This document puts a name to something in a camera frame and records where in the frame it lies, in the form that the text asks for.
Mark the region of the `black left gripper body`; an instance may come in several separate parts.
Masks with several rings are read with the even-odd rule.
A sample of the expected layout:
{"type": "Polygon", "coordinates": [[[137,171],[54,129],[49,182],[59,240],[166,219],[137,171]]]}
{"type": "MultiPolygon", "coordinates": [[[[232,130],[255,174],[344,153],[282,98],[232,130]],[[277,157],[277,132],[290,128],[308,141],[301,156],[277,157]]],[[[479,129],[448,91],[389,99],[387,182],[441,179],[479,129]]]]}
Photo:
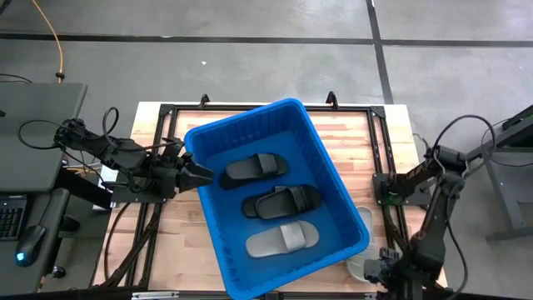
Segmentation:
{"type": "Polygon", "coordinates": [[[180,175],[180,158],[177,155],[155,155],[149,162],[148,193],[158,198],[174,198],[177,178],[180,175]]]}

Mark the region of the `grey desk top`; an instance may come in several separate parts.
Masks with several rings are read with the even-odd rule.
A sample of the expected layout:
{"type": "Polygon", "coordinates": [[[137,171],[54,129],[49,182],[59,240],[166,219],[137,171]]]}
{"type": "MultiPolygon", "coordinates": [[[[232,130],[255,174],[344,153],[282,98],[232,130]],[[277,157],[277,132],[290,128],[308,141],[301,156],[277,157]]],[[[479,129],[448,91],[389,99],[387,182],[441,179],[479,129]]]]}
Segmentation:
{"type": "Polygon", "coordinates": [[[54,134],[86,94],[82,83],[0,83],[0,193],[52,189],[62,161],[54,134]]]}

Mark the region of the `dark metal side table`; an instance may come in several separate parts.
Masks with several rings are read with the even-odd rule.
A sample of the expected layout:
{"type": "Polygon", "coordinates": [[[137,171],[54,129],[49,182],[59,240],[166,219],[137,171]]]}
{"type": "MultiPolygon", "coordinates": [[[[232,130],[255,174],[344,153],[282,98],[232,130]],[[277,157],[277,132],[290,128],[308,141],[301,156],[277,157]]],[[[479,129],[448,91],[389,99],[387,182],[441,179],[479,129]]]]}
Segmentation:
{"type": "Polygon", "coordinates": [[[483,160],[507,229],[486,237],[489,243],[533,237],[533,225],[526,222],[521,207],[533,205],[533,105],[494,125],[480,146],[467,154],[469,161],[483,160]]]}

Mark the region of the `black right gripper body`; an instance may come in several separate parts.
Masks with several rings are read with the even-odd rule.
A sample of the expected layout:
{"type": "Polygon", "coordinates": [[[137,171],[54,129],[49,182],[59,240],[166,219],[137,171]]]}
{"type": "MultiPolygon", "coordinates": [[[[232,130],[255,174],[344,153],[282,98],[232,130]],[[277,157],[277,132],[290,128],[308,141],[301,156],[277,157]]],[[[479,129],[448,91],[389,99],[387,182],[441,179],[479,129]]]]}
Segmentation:
{"type": "Polygon", "coordinates": [[[384,288],[393,288],[396,284],[394,265],[400,259],[398,251],[382,247],[377,259],[367,259],[364,262],[364,278],[370,283],[380,283],[384,288]]]}

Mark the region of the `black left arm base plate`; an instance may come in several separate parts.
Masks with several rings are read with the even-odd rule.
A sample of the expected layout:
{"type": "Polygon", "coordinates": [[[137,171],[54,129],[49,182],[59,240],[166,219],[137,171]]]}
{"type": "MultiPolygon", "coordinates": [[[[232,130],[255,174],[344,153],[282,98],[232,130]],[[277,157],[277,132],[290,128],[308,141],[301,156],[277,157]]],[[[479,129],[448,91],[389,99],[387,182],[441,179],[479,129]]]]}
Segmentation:
{"type": "Polygon", "coordinates": [[[112,203],[165,203],[166,198],[153,191],[132,192],[128,187],[112,189],[112,203]]]}

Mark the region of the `black keyboard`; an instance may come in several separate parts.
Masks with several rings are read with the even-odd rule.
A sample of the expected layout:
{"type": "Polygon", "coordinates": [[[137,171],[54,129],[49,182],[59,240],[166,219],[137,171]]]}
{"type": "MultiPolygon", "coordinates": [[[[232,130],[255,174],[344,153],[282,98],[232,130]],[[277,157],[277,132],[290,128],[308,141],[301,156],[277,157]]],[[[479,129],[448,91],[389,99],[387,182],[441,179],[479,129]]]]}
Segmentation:
{"type": "Polygon", "coordinates": [[[19,239],[26,209],[26,195],[0,195],[0,242],[19,239]]]}

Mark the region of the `black computer mouse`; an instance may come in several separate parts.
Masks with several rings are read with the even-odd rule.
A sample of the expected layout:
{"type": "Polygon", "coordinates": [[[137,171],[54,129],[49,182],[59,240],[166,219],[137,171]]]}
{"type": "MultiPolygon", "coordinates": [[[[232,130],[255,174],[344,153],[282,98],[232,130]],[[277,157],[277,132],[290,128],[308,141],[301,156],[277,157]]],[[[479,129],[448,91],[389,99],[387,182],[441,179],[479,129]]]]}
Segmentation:
{"type": "Polygon", "coordinates": [[[29,267],[37,261],[47,229],[41,225],[28,227],[20,237],[15,250],[15,263],[29,267]]]}

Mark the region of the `white slide sandal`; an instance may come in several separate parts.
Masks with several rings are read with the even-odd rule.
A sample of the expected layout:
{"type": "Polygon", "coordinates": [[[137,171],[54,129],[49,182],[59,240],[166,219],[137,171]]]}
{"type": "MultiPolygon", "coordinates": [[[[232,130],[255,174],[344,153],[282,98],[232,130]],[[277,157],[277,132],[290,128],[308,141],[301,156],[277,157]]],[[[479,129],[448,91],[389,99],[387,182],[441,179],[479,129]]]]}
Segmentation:
{"type": "Polygon", "coordinates": [[[377,259],[378,249],[374,241],[374,226],[371,209],[364,206],[358,206],[356,209],[361,215],[366,229],[369,232],[370,239],[367,248],[363,252],[360,252],[355,256],[349,257],[346,260],[346,268],[352,277],[354,277],[358,281],[367,283],[367,280],[364,278],[364,263],[368,259],[377,259]]]}

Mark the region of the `black slide sandal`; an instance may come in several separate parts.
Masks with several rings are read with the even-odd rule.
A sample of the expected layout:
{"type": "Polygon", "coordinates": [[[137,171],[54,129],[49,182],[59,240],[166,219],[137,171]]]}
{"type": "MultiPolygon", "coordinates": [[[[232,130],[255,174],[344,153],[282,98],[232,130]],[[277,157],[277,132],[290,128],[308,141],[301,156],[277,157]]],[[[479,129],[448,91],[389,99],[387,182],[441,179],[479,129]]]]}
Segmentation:
{"type": "Polygon", "coordinates": [[[306,213],[321,206],[321,193],[311,185],[276,187],[258,198],[254,211],[258,218],[270,220],[306,213]]]}
{"type": "Polygon", "coordinates": [[[248,183],[278,178],[288,172],[288,162],[279,154],[256,153],[250,157],[228,163],[219,184],[225,190],[239,188],[248,183]]]}
{"type": "Polygon", "coordinates": [[[263,198],[263,197],[268,196],[270,194],[280,192],[280,191],[282,191],[285,188],[286,188],[285,186],[275,186],[270,191],[259,193],[257,195],[253,195],[253,196],[247,197],[242,202],[242,213],[247,218],[256,218],[257,217],[257,212],[256,212],[256,209],[255,209],[255,206],[256,206],[257,201],[260,198],[263,198]]]}

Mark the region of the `black aluminium rig frame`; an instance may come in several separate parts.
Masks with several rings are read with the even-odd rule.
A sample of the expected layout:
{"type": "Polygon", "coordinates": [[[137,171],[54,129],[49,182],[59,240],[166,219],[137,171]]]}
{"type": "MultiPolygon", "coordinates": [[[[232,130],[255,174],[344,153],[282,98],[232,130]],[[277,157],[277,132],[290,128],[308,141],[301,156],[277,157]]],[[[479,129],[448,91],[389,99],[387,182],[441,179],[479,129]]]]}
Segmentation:
{"type": "MultiPolygon", "coordinates": [[[[140,102],[132,127],[132,138],[146,144],[158,133],[173,129],[184,137],[188,129],[239,113],[243,104],[229,111],[216,110],[215,104],[205,109],[188,109],[178,103],[173,111],[163,114],[164,102],[140,102]]],[[[385,229],[382,210],[371,188],[371,176],[377,168],[407,171],[418,163],[406,106],[365,104],[360,112],[353,105],[334,110],[322,104],[311,112],[311,121],[326,146],[353,202],[371,209],[374,242],[378,248],[391,241],[385,229]]],[[[114,272],[135,242],[137,231],[143,230],[154,212],[153,206],[132,204],[111,213],[100,258],[95,269],[94,284],[102,283],[114,272]]],[[[127,276],[135,284],[148,289],[173,290],[184,296],[188,292],[218,293],[223,290],[222,275],[217,264],[212,240],[196,191],[176,195],[162,205],[158,231],[143,248],[127,276]]],[[[368,298],[380,287],[351,277],[343,262],[325,267],[268,294],[270,299],[368,298]]]]}

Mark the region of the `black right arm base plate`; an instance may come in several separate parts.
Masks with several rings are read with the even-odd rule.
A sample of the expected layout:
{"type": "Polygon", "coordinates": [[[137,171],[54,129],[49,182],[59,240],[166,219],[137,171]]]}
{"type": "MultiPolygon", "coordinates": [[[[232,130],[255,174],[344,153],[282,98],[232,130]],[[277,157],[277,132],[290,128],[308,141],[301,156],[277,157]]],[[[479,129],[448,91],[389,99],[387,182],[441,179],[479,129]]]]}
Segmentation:
{"type": "Polygon", "coordinates": [[[379,206],[418,206],[427,208],[431,202],[431,181],[424,181],[414,187],[413,192],[402,196],[399,193],[390,192],[388,184],[389,174],[375,173],[372,177],[376,204],[379,206]]]}

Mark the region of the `grey slide sandal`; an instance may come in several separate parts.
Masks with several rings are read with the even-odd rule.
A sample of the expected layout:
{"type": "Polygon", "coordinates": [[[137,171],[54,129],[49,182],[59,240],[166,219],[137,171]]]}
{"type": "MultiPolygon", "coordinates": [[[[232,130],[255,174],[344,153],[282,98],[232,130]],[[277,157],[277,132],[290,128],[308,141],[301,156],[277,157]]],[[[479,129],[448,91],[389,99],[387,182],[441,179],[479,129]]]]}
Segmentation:
{"type": "Polygon", "coordinates": [[[306,221],[295,221],[250,236],[245,243],[252,258],[266,258],[314,247],[320,240],[317,228],[306,221]]]}

